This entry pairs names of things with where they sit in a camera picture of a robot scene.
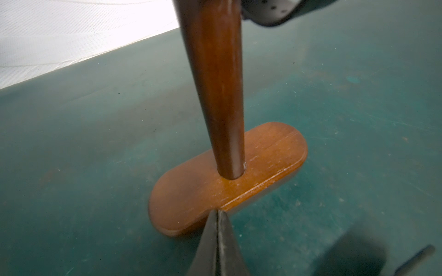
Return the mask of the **wooden T-shaped watch stand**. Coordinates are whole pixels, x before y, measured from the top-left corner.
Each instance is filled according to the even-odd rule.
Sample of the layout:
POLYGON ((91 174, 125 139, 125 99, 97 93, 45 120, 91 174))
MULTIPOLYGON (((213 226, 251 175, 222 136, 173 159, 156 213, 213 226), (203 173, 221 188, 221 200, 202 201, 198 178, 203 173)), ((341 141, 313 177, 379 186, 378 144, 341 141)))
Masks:
POLYGON ((181 236, 212 210, 238 209, 295 175, 307 159, 293 126, 244 127, 241 3, 175 1, 175 11, 212 148, 169 170, 148 202, 154 228, 181 236))

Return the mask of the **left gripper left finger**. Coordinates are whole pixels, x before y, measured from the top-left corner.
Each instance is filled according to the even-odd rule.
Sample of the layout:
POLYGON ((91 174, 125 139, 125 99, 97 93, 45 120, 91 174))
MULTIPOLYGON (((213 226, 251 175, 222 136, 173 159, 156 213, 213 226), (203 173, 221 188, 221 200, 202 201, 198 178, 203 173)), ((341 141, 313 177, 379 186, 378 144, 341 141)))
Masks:
POLYGON ((187 276, 216 276, 218 265, 218 212, 209 213, 187 276))

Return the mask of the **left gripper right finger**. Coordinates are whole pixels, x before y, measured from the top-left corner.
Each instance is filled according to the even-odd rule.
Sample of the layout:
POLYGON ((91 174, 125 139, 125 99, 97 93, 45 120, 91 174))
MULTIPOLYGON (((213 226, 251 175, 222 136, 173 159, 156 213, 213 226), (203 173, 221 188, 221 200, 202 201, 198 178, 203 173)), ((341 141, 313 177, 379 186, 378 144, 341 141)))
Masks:
POLYGON ((220 276, 249 276, 233 227, 226 212, 218 211, 218 267, 220 276))

